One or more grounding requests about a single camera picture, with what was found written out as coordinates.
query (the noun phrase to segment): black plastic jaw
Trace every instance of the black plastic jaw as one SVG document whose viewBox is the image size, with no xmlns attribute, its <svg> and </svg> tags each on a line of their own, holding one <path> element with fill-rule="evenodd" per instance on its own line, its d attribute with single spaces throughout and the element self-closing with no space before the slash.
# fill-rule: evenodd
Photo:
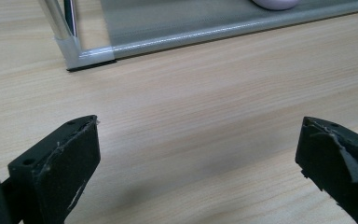
<svg viewBox="0 0 358 224">
<path fill-rule="evenodd" d="M 358 134 L 330 121 L 305 117 L 296 163 L 358 223 Z"/>
<path fill-rule="evenodd" d="M 100 162 L 96 126 L 96 116 L 68 121 L 8 165 L 0 224 L 64 222 Z"/>
</svg>

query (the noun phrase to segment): light wood grain surface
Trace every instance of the light wood grain surface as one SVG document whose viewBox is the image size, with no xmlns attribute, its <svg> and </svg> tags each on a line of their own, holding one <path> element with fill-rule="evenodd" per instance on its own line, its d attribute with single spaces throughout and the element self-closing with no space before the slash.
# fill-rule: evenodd
<svg viewBox="0 0 358 224">
<path fill-rule="evenodd" d="M 81 1 L 86 47 L 108 43 Z M 304 116 L 358 132 L 358 14 L 76 73 L 37 1 L 0 1 L 0 179 L 95 114 L 102 161 L 66 223 L 352 223 L 300 173 Z"/>
</svg>

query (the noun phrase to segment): metal frame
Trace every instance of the metal frame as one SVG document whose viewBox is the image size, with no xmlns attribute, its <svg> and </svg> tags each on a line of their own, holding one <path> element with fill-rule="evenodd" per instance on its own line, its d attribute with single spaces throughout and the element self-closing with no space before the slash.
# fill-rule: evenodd
<svg viewBox="0 0 358 224">
<path fill-rule="evenodd" d="M 39 4 L 54 32 L 55 40 L 65 58 L 68 71 L 112 62 L 115 59 L 112 46 L 95 49 L 81 48 L 80 40 L 77 36 L 76 6 L 74 0 L 64 0 L 65 16 L 62 13 L 58 0 L 39 0 Z"/>
</svg>

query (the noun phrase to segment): white object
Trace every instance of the white object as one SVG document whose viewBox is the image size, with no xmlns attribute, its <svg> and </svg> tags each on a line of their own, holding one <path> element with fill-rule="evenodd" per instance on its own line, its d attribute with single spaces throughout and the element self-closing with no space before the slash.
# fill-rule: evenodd
<svg viewBox="0 0 358 224">
<path fill-rule="evenodd" d="M 266 9 L 285 10 L 295 7 L 299 0 L 253 0 L 256 4 Z"/>
</svg>

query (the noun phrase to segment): tabletop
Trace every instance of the tabletop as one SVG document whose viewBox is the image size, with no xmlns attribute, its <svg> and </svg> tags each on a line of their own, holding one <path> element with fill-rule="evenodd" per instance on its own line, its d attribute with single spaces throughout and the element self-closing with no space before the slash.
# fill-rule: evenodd
<svg viewBox="0 0 358 224">
<path fill-rule="evenodd" d="M 82 44 L 109 43 L 79 1 Z M 68 73 L 37 1 L 0 1 L 0 180 L 95 114 L 102 160 L 66 223 L 353 223 L 295 163 L 305 116 L 358 133 L 358 13 Z"/>
</svg>

